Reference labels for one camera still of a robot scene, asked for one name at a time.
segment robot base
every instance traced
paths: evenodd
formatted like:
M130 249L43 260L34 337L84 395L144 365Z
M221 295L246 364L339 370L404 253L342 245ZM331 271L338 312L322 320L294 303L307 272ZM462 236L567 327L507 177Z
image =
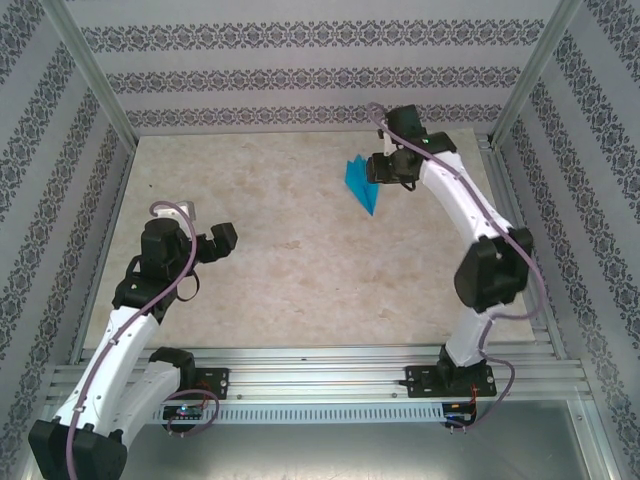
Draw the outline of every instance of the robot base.
M495 397L493 370L486 360L469 367L457 367L443 346L436 365L410 365L404 369L409 398Z

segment enclosure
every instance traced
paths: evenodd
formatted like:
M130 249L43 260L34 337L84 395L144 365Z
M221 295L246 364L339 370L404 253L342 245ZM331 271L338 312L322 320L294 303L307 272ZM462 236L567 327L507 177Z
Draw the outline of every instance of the enclosure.
M80 380L156 200L194 202L199 232L233 222L238 245L130 381L181 347L230 369L228 396L193 439L156 412L122 478L640 478L639 0L0 10L0 478L41 478L28 432ZM422 185L381 186L372 216L345 185L383 148L369 102L417 105L533 235L544 308L496 325L516 381L468 435L398 383L455 329L468 246Z

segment blue paper object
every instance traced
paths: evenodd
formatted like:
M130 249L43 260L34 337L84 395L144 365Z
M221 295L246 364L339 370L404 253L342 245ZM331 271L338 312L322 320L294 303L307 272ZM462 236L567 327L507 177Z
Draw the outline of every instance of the blue paper object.
M358 155L352 162L347 162L344 181L367 212L373 215L378 200L379 185L367 181L367 161L362 156Z

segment beige floor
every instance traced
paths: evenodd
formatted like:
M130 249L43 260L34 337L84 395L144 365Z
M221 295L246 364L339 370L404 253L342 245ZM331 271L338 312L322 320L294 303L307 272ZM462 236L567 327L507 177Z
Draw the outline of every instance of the beige floor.
M490 197L473 132L451 137ZM159 199L192 200L199 232L231 221L239 241L229 258L198 267L200 293L173 304L151 347L445 341L461 310L453 274L462 242L424 187L382 186L373 217L360 206L344 184L346 162L380 148L375 132L142 138L85 346L102 337ZM492 336L532 338L527 322L500 324Z

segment patterned wallpaper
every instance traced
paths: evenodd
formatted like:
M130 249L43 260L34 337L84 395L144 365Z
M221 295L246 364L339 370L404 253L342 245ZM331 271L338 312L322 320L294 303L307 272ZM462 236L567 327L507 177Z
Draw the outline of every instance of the patterned wallpaper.
M141 135L369 128L373 100L488 133L556 4L67 3Z
M0 478L78 334L130 154L35 0L0 0Z
M583 2L503 145L622 478L640 478L639 7Z

